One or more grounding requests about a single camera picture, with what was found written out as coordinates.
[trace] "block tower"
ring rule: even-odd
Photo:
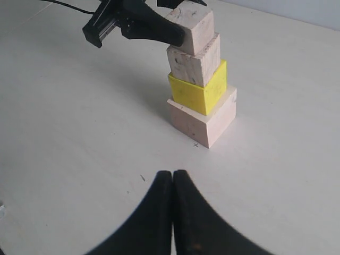
[[[185,31],[181,47],[167,49],[172,97],[167,101],[175,128],[210,148],[236,117],[236,88],[227,84],[227,61],[213,11],[184,0],[166,19]]]

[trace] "robotic arm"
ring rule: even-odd
[[[183,0],[157,0],[157,6],[176,8]],[[192,0],[206,6],[203,0]],[[145,0],[101,0],[100,6],[83,27],[88,42],[100,48],[116,27],[127,39],[148,39],[180,47],[184,30],[151,9]]]

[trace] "large wooden block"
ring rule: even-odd
[[[173,46],[168,47],[167,55],[174,77],[205,87],[221,63],[220,35],[215,33],[214,38],[196,56]]]
[[[237,89],[229,86],[208,116],[199,114],[174,100],[167,101],[172,124],[201,145],[210,148],[236,117]]]
[[[184,0],[165,18],[183,28],[185,38],[183,45],[179,49],[190,55],[196,55],[214,37],[213,11],[201,4]]]
[[[208,115],[227,89],[227,62],[221,60],[220,66],[204,88],[177,79],[171,73],[168,78],[176,103]]]

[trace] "stacked blocks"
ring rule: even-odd
[[[185,31],[183,45],[167,49],[172,123],[210,148],[235,119],[237,93],[227,85],[227,62],[220,58],[213,11],[184,0],[166,18]]]

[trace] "white surface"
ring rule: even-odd
[[[222,0],[248,8],[340,30],[339,0]]]
[[[236,120],[210,150],[169,123],[167,45],[117,30],[97,49],[81,31],[89,16],[56,5],[0,34],[7,255],[85,253],[129,216],[158,170],[178,168],[264,248],[340,253],[340,33],[208,3],[239,92]]]

